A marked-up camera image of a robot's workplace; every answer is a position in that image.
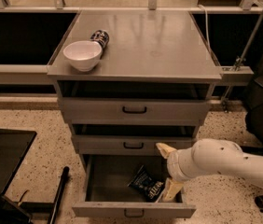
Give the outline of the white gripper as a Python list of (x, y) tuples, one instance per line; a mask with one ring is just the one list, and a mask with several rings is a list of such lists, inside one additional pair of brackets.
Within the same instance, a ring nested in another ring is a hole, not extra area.
[(165, 188), (162, 194), (164, 202), (170, 202), (184, 186), (183, 181), (194, 177), (191, 149), (178, 149), (170, 147), (165, 143), (156, 143), (160, 155), (167, 159), (167, 169), (171, 177), (165, 181)]

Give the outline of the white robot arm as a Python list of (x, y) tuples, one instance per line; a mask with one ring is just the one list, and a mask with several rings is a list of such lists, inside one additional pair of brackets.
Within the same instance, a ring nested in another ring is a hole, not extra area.
[(263, 156), (245, 153), (232, 141), (201, 139), (186, 149), (165, 143), (156, 143), (156, 147), (166, 160), (169, 174), (164, 202), (171, 201), (186, 181), (202, 175), (237, 176), (263, 189)]

